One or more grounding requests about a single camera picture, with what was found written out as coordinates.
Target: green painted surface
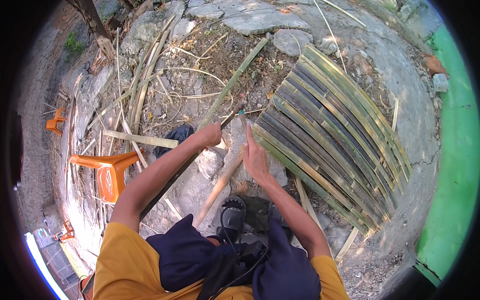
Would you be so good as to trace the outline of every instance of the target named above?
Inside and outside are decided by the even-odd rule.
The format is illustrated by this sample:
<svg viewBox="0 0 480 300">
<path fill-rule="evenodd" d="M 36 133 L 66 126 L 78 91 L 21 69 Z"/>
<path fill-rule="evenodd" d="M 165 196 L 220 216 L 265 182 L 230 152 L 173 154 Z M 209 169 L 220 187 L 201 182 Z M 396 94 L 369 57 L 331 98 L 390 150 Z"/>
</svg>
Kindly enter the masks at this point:
<svg viewBox="0 0 480 300">
<path fill-rule="evenodd" d="M 475 207 L 480 178 L 480 122 L 465 65 L 445 26 L 432 48 L 446 67 L 449 92 L 441 93 L 442 151 L 437 188 L 417 243 L 418 260 L 445 278 L 460 250 Z"/>
</svg>

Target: left hand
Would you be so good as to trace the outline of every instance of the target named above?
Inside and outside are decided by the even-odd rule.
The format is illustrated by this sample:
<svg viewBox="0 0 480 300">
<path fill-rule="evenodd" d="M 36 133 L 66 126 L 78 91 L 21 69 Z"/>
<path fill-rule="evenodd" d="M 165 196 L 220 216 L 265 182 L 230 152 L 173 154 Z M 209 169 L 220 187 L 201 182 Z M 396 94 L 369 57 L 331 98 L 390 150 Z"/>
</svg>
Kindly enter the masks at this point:
<svg viewBox="0 0 480 300">
<path fill-rule="evenodd" d="M 222 130 L 220 129 L 220 122 L 209 124 L 194 135 L 199 139 L 199 143 L 203 148 L 215 147 L 222 141 Z"/>
</svg>

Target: navy blue shorts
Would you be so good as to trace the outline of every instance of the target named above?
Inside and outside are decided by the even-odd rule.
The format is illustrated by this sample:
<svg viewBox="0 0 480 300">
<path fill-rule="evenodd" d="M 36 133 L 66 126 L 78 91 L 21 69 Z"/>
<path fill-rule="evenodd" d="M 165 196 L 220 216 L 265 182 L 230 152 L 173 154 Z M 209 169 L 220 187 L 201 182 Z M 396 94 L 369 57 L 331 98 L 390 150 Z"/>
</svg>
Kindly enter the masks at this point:
<svg viewBox="0 0 480 300">
<path fill-rule="evenodd" d="M 216 247 L 192 226 L 193 215 L 178 221 L 167 233 L 150 236 L 146 241 L 160 255 L 162 287 L 178 291 L 202 278 L 219 255 L 233 252 L 230 245 Z M 268 260 L 252 275 L 256 300 L 317 300 L 320 279 L 304 250 L 293 247 L 278 220 L 270 221 Z M 241 249 L 245 244 L 235 244 Z"/>
</svg>

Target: black sandal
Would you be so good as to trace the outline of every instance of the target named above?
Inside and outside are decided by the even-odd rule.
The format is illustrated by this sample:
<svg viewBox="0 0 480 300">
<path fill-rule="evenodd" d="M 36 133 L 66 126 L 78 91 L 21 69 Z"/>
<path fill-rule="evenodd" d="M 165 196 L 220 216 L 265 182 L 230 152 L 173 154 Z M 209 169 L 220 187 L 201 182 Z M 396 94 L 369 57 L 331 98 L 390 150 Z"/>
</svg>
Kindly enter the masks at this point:
<svg viewBox="0 0 480 300">
<path fill-rule="evenodd" d="M 217 209 L 212 225 L 221 240 L 235 243 L 244 232 L 247 205 L 235 196 L 227 197 Z"/>
<path fill-rule="evenodd" d="M 273 218 L 278 219 L 280 221 L 280 225 L 283 228 L 283 232 L 285 232 L 285 235 L 287 236 L 288 243 L 291 244 L 293 241 L 294 234 L 290 229 L 290 226 L 288 226 L 282 214 L 278 210 L 277 206 L 273 203 L 273 201 L 270 201 L 270 203 L 268 204 L 268 223 L 270 223 L 270 220 L 272 220 Z"/>
</svg>

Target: person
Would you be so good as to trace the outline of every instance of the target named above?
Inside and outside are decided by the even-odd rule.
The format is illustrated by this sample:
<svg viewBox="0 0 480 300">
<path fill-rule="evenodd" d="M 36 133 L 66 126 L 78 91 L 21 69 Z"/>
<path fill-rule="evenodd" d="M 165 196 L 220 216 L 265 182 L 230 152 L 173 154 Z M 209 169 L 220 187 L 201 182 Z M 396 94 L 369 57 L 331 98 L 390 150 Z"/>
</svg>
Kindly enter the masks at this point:
<svg viewBox="0 0 480 300">
<path fill-rule="evenodd" d="M 217 211 L 216 236 L 202 237 L 190 214 L 165 234 L 140 237 L 142 210 L 188 158 L 216 146 L 221 136 L 220 123 L 207 125 L 125 188 L 100 248 L 95 300 L 348 299 L 325 235 L 269 173 L 265 150 L 255 142 L 250 125 L 243 163 L 273 201 L 268 245 L 236 243 L 244 204 L 231 197 Z M 288 243 L 289 230 L 306 253 Z"/>
</svg>

